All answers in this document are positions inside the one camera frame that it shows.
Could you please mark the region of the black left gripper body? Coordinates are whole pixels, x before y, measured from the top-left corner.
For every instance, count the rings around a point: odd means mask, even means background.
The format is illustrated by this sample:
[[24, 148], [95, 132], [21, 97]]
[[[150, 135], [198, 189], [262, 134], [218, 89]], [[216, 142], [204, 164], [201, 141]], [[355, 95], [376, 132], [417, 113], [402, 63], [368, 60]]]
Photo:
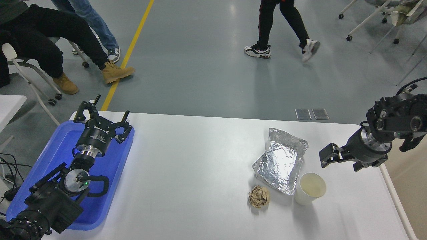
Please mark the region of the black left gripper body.
[[86, 122], [81, 137], [76, 143], [76, 148], [83, 152], [84, 149], [97, 149], [96, 157], [103, 157], [116, 135], [112, 127], [113, 122], [105, 118], [100, 120], [90, 119]]

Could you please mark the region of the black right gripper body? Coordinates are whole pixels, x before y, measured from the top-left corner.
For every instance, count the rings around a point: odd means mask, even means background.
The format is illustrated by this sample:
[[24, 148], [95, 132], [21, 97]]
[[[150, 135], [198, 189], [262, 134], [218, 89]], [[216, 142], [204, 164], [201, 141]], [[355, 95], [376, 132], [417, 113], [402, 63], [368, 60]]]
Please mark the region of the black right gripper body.
[[382, 164], [387, 160], [387, 143], [381, 143], [366, 129], [359, 129], [348, 139], [346, 150], [362, 162], [380, 160]]

